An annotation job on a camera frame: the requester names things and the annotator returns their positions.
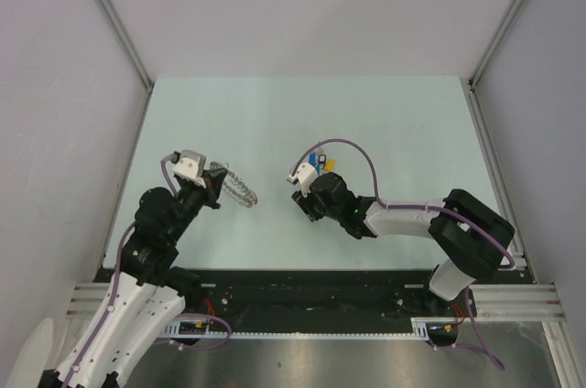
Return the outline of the metal disc with keyrings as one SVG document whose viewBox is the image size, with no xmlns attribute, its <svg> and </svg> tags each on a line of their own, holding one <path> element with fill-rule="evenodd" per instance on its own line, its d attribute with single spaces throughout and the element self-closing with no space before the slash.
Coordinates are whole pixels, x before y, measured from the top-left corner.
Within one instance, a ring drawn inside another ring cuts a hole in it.
<svg viewBox="0 0 586 388">
<path fill-rule="evenodd" d="M 228 197 L 236 201 L 239 205 L 250 209 L 258 203 L 258 197 L 248 185 L 237 176 L 227 163 L 212 161 L 210 169 L 226 169 L 226 176 L 222 184 L 222 191 Z"/>
</svg>

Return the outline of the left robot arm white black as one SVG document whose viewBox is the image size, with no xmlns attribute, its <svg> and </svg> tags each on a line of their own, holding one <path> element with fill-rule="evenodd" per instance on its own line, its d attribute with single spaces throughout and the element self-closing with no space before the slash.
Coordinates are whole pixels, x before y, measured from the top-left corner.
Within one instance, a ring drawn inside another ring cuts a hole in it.
<svg viewBox="0 0 586 388">
<path fill-rule="evenodd" d="M 123 387 L 164 327 L 202 303 L 199 278 L 174 264 L 177 244 L 200 211 L 219 209 L 225 167 L 156 187 L 140 198 L 125 230 L 106 295 L 68 356 L 46 370 L 42 387 Z"/>
</svg>

